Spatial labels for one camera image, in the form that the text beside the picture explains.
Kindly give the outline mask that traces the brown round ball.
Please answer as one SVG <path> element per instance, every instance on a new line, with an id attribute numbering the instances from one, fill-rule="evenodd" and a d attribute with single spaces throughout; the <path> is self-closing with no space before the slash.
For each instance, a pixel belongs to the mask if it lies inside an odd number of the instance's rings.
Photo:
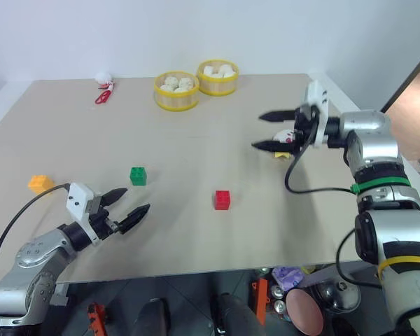
<path id="1" fill-rule="evenodd" d="M 306 336 L 319 336 L 324 320 L 321 309 L 310 294 L 292 289 L 286 296 L 286 309 L 293 325 Z"/>

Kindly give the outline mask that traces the purple snack packet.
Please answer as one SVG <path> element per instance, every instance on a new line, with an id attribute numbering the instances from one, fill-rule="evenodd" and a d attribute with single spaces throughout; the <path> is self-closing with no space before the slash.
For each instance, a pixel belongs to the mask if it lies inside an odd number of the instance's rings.
<path id="1" fill-rule="evenodd" d="M 288 292 L 304 279 L 305 274 L 299 267 L 274 267 L 272 277 L 284 292 Z"/>

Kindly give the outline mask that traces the orange clamp tool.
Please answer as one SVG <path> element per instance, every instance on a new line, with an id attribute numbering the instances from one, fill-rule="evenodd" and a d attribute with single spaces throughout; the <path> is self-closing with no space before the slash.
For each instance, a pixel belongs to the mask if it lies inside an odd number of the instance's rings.
<path id="1" fill-rule="evenodd" d="M 106 331 L 106 310 L 104 305 L 93 302 L 87 307 L 89 329 L 94 336 L 108 336 Z"/>

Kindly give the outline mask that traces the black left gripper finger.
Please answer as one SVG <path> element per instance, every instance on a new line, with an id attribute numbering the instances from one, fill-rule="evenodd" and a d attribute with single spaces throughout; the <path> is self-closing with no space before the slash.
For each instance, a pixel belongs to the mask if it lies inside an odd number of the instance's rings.
<path id="1" fill-rule="evenodd" d="M 108 191 L 107 193 L 101 196 L 101 206 L 109 207 L 115 202 L 117 202 L 125 193 L 127 192 L 126 188 L 116 188 Z"/>
<path id="2" fill-rule="evenodd" d="M 139 224 L 148 213 L 150 207 L 151 207 L 150 204 L 145 204 L 143 206 L 137 207 L 132 212 L 130 212 L 124 220 L 119 222 L 118 224 L 119 233 L 124 235 L 128 231 L 130 231 L 133 227 L 135 227 L 137 224 Z"/>

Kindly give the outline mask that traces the orange toy brick cube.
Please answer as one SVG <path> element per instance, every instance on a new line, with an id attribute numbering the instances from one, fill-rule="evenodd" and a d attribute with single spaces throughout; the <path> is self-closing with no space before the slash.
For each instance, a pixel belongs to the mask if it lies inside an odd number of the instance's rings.
<path id="1" fill-rule="evenodd" d="M 33 175 L 28 184 L 28 189 L 30 189 L 36 195 L 39 195 L 51 188 L 55 187 L 54 181 L 46 175 Z"/>

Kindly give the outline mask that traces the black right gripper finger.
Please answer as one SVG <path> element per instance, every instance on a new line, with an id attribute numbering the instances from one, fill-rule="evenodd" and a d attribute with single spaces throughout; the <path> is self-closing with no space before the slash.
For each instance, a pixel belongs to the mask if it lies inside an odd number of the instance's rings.
<path id="1" fill-rule="evenodd" d="M 294 152 L 297 150 L 297 146 L 293 142 L 286 143 L 277 140 L 263 140 L 252 143 L 251 145 L 258 150 L 271 153 L 279 152 L 294 154 Z"/>
<path id="2" fill-rule="evenodd" d="M 295 119 L 295 110 L 272 110 L 258 117 L 269 123 L 283 123 Z"/>

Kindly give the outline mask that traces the red toy brick cube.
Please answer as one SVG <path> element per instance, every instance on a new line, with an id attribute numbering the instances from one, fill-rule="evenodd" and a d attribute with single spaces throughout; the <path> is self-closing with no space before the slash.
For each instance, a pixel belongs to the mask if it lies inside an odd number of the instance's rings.
<path id="1" fill-rule="evenodd" d="M 228 210 L 230 208 L 231 198 L 229 190 L 217 190 L 214 195 L 215 210 Z"/>

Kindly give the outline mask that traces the orange plastic bracket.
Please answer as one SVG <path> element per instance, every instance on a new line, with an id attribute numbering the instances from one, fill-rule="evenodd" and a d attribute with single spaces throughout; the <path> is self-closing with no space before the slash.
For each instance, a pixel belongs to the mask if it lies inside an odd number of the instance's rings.
<path id="1" fill-rule="evenodd" d="M 268 298 L 268 281 L 264 278 L 259 278 L 251 284 L 253 291 L 253 310 L 260 325 L 265 324 L 266 308 L 270 302 Z"/>

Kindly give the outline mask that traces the red and white ribbon trinket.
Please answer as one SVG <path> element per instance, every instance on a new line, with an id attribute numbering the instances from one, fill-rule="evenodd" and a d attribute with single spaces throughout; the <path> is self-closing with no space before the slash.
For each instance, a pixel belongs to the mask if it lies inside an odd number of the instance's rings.
<path id="1" fill-rule="evenodd" d="M 114 87 L 115 83 L 113 81 L 100 84 L 99 89 L 101 90 L 101 94 L 95 99 L 94 103 L 97 105 L 105 104 L 112 95 Z"/>

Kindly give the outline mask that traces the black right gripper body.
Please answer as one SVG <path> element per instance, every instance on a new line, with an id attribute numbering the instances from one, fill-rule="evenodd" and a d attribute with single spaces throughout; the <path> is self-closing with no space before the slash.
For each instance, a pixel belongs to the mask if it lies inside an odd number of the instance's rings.
<path id="1" fill-rule="evenodd" d="M 319 109 L 316 105 L 304 103 L 293 112 L 294 135 L 292 154 L 297 155 L 304 144 L 314 143 L 317 127 L 319 126 Z"/>

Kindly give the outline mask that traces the dark door frame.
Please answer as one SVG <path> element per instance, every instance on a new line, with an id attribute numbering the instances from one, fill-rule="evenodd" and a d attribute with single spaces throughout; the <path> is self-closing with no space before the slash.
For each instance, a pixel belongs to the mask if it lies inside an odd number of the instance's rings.
<path id="1" fill-rule="evenodd" d="M 381 112 L 386 113 L 393 103 L 399 98 L 399 96 L 405 91 L 405 89 L 409 86 L 409 84 L 417 77 L 417 75 L 420 73 L 420 61 L 415 66 L 415 68 L 410 72 L 408 77 L 402 82 L 402 84 L 398 87 L 398 89 L 393 93 L 391 98 L 385 103 L 385 105 L 382 107 Z"/>

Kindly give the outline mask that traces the brown cardboard panel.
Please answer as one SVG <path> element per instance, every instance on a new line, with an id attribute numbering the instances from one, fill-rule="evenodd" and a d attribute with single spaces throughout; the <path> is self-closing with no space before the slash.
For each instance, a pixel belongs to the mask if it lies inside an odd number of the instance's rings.
<path id="1" fill-rule="evenodd" d="M 420 72 L 387 110 L 402 155 L 420 159 Z"/>

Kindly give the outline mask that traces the bamboo steamer with round buns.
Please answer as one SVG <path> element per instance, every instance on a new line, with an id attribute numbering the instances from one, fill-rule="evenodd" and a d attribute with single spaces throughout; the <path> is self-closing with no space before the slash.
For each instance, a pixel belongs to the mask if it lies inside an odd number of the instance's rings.
<path id="1" fill-rule="evenodd" d="M 160 89 L 160 86 L 164 85 L 164 81 L 167 76 L 175 76 L 179 80 L 182 77 L 193 78 L 195 82 L 195 86 L 193 89 L 187 92 L 178 93 L 178 94 L 174 92 L 162 91 Z M 155 79 L 153 96 L 154 96 L 154 100 L 156 104 L 162 109 L 165 109 L 167 111 L 173 111 L 173 112 L 186 111 L 198 105 L 199 88 L 200 88 L 200 84 L 197 77 L 195 77 L 191 73 L 187 73 L 184 71 L 168 71 L 166 73 L 159 75 Z"/>

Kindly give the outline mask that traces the bamboo steamer with white rolls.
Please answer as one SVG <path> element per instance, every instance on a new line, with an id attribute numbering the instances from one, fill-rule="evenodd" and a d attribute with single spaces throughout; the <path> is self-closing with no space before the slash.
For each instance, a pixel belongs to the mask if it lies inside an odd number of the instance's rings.
<path id="1" fill-rule="evenodd" d="M 218 68 L 221 64 L 231 64 L 237 74 L 231 78 L 211 78 L 202 73 L 206 65 Z M 224 59 L 210 59 L 202 62 L 197 68 L 197 78 L 199 80 L 199 89 L 206 95 L 221 97 L 232 94 L 237 89 L 237 81 L 239 77 L 239 69 L 233 62 Z"/>

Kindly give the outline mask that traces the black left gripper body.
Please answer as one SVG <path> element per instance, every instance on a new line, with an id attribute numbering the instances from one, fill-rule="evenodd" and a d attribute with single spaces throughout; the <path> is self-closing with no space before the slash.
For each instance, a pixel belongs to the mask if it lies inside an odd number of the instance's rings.
<path id="1" fill-rule="evenodd" d="M 109 219 L 109 212 L 102 207 L 102 198 L 97 210 L 89 215 L 89 224 L 100 240 L 118 232 L 118 222 Z"/>

